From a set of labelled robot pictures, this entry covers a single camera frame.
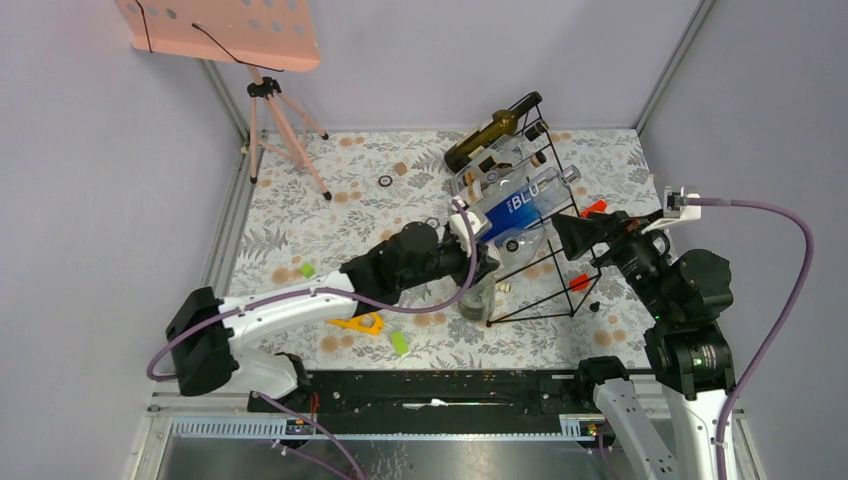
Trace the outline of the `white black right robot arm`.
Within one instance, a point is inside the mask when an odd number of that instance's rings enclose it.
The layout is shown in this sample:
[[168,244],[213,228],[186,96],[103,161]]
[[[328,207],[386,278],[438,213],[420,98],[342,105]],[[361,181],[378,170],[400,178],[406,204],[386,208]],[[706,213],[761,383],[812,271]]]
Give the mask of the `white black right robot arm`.
[[668,404],[676,450],[667,449],[637,405],[616,357],[580,362],[573,386],[577,405],[602,412],[641,479],[734,478],[728,469],[735,457],[730,422],[721,411],[735,388],[735,372],[717,323],[734,300],[728,260],[705,249],[671,260],[665,230],[676,221],[660,210],[643,216],[555,214],[551,222],[569,260],[606,245],[591,265],[615,267],[652,316],[645,352]]

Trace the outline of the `clear bottle blue gold emblem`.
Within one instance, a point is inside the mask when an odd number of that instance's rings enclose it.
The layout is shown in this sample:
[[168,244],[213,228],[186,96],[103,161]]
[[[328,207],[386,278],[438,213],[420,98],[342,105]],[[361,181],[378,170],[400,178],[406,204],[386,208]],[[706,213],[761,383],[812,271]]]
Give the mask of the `clear bottle blue gold emblem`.
[[528,228],[511,228],[498,234],[493,244],[505,271],[514,271],[531,263],[546,240],[546,228],[537,224]]

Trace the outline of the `clear bottle black label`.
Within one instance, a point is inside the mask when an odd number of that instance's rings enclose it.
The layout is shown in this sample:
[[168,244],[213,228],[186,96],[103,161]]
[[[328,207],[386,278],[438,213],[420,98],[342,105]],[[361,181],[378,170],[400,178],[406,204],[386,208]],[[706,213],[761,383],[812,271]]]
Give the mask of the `clear bottle black label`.
[[491,272],[483,276],[459,298],[457,310],[460,316],[470,321],[489,321],[496,305],[495,291],[496,275]]

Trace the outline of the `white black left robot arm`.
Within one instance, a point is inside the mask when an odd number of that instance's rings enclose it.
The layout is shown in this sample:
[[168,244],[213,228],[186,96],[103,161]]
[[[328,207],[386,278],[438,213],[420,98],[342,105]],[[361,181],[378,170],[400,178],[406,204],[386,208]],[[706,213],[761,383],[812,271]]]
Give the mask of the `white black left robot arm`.
[[310,385],[294,354],[269,354],[258,341],[311,322],[348,320],[379,310],[404,312],[401,294],[450,277],[471,287],[500,263],[465,227],[439,233],[413,222],[367,253],[305,284],[248,297],[219,298],[192,291],[166,327],[168,355],[180,394],[197,397],[224,387],[271,396],[296,411],[309,401]]

